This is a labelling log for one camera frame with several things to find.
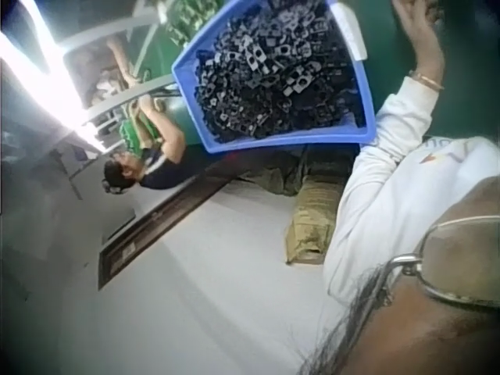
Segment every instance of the person in white shirt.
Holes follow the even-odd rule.
[[[423,141],[445,69],[435,2],[392,2],[416,70],[378,113],[339,205],[323,272],[349,314],[300,373],[500,373],[500,149]]]

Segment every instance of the white sleeve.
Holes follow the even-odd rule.
[[[399,93],[390,95],[377,114],[377,137],[361,148],[337,211],[337,226],[325,259],[323,275],[328,294],[348,304],[370,242],[366,230],[391,219],[390,202],[374,207],[377,196],[397,165],[422,143],[438,93],[405,78]]]

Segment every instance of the white sweatshirt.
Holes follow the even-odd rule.
[[[487,139],[431,138],[438,94],[407,77],[377,115],[345,188],[324,264],[328,294],[348,305],[370,270],[414,252],[426,231],[481,180],[500,175]]]

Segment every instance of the gold bracelet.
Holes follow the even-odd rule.
[[[428,88],[432,88],[435,91],[442,91],[445,89],[444,86],[441,86],[435,80],[431,80],[429,77],[425,77],[423,74],[415,72],[413,70],[410,70],[409,76],[412,79],[418,80],[421,84],[425,84]]]

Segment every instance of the blue bin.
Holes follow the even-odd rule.
[[[337,0],[326,0],[328,5]],[[243,15],[255,4],[267,6],[265,0],[232,0],[229,1],[193,38],[189,46],[182,51],[175,63],[172,65],[172,74],[179,85],[180,92],[184,97],[196,129],[202,139],[203,145],[210,153],[241,150],[244,148],[258,148],[266,146],[281,145],[303,145],[307,143],[369,143],[376,135],[375,112],[373,101],[366,79],[363,63],[352,61],[356,79],[358,81],[359,93],[365,112],[366,124],[357,127],[354,117],[347,115],[340,124],[334,127],[324,127],[311,130],[293,131],[288,134],[278,134],[264,139],[256,140],[251,137],[239,138],[228,143],[219,143],[210,133],[203,120],[202,108],[196,101],[195,88],[198,86],[198,78],[195,74],[198,66],[196,52],[200,49],[213,50],[213,42],[217,35],[227,27],[227,22],[232,18]]]

